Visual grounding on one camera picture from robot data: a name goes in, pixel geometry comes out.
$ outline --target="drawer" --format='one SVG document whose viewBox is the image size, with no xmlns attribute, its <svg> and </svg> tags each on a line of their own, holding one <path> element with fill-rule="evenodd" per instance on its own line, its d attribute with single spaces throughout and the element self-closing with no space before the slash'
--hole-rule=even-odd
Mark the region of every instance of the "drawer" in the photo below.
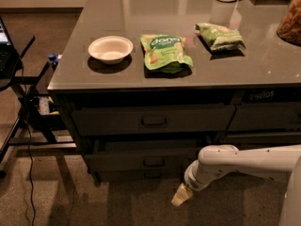
<svg viewBox="0 0 301 226">
<path fill-rule="evenodd" d="M 187 167 L 197 158 L 194 140 L 131 141 L 95 145 L 94 154 L 85 155 L 91 171 L 168 170 Z"/>
<path fill-rule="evenodd" d="M 300 103 L 272 103 L 238 106 L 229 131 L 300 128 Z"/>
<path fill-rule="evenodd" d="M 182 170 L 178 169 L 153 169 L 130 171 L 92 171 L 101 182 L 156 180 L 166 178 L 182 178 Z"/>
<path fill-rule="evenodd" d="M 81 136 L 222 131 L 232 105 L 83 108 L 71 117 Z"/>
</svg>

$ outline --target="countertop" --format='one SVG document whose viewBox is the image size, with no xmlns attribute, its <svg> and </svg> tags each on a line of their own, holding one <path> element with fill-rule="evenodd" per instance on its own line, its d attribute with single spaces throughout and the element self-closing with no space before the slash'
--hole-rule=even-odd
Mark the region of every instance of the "countertop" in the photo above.
<svg viewBox="0 0 301 226">
<path fill-rule="evenodd" d="M 254 6 L 249 0 L 87 0 L 48 90 L 298 87 L 301 47 L 276 33 L 286 11 L 286 5 Z M 238 29 L 246 50 L 210 53 L 194 29 L 197 23 Z M 149 76 L 140 36 L 152 33 L 186 37 L 185 53 L 194 62 L 191 74 Z M 110 35 L 134 44 L 119 65 L 103 65 L 87 52 L 94 40 Z"/>
</svg>

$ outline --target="concrete floor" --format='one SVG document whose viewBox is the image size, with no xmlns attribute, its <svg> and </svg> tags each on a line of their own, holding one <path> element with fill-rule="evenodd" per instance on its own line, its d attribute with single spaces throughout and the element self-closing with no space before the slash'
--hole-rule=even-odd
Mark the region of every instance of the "concrete floor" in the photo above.
<svg viewBox="0 0 301 226">
<path fill-rule="evenodd" d="M 39 74 L 49 53 L 63 53 L 77 18 L 78 14 L 69 13 L 3 15 L 10 33 L 36 36 L 24 57 L 25 75 Z M 11 89 L 1 91 L 0 108 L 3 143 L 20 108 Z M 180 179 L 97 186 L 73 148 L 30 149 L 35 225 L 274 226 L 286 189 L 281 183 L 231 174 L 176 208 L 170 201 Z M 31 224 L 30 167 L 26 145 L 9 148 L 0 165 L 7 173 L 0 178 L 0 226 Z"/>
</svg>

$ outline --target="jar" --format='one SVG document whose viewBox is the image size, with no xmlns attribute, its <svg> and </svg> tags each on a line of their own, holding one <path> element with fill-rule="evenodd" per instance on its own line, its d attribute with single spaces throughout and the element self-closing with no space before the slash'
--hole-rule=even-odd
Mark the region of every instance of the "jar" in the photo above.
<svg viewBox="0 0 301 226">
<path fill-rule="evenodd" d="M 289 43 L 301 45 L 301 0 L 291 0 L 277 34 Z"/>
</svg>

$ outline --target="green chip bag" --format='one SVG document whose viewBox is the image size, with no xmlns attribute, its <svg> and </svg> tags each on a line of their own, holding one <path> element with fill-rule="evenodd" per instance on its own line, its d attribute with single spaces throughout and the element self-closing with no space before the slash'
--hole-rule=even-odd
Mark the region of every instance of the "green chip bag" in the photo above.
<svg viewBox="0 0 301 226">
<path fill-rule="evenodd" d="M 142 35 L 144 63 L 156 73 L 178 73 L 192 67 L 190 56 L 184 53 L 185 38 L 169 35 Z"/>
<path fill-rule="evenodd" d="M 246 48 L 243 37 L 237 30 L 206 23 L 196 24 L 196 30 L 199 30 L 200 36 L 213 52 Z"/>
</svg>

